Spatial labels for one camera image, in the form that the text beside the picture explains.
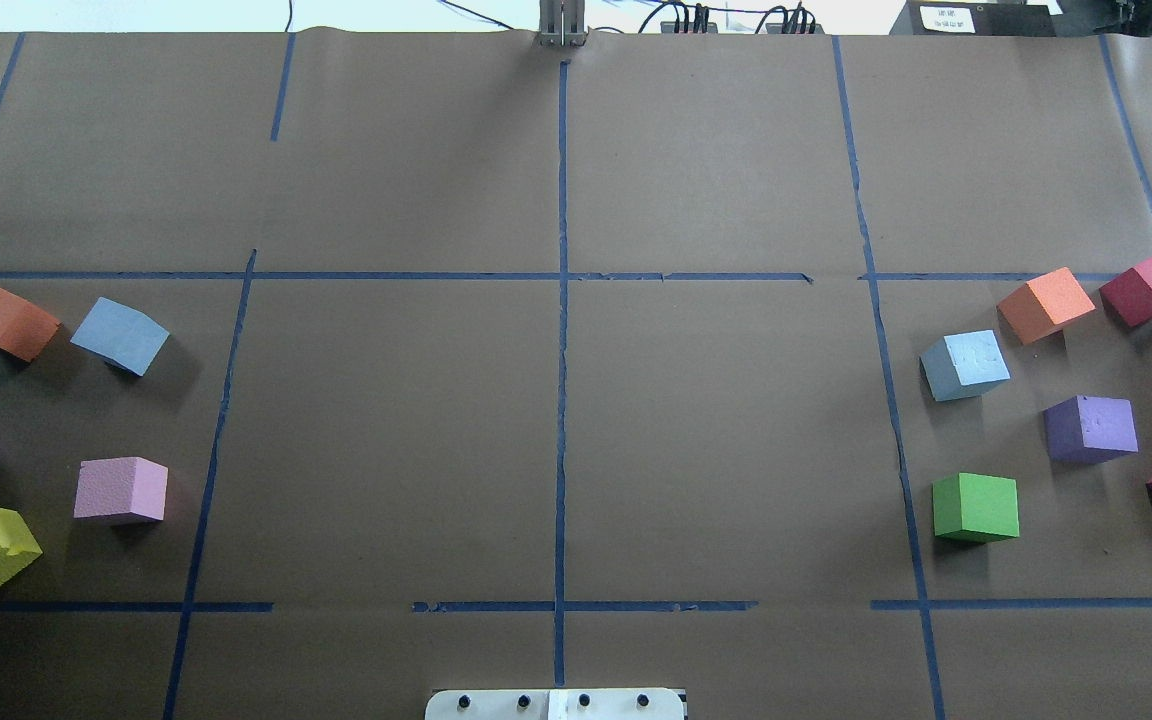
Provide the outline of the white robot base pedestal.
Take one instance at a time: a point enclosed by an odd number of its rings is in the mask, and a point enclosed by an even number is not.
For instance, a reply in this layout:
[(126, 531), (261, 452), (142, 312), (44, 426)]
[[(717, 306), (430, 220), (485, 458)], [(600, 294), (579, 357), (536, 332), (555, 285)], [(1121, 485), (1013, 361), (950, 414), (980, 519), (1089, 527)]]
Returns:
[(685, 692), (664, 687), (454, 689), (425, 719), (687, 719)]

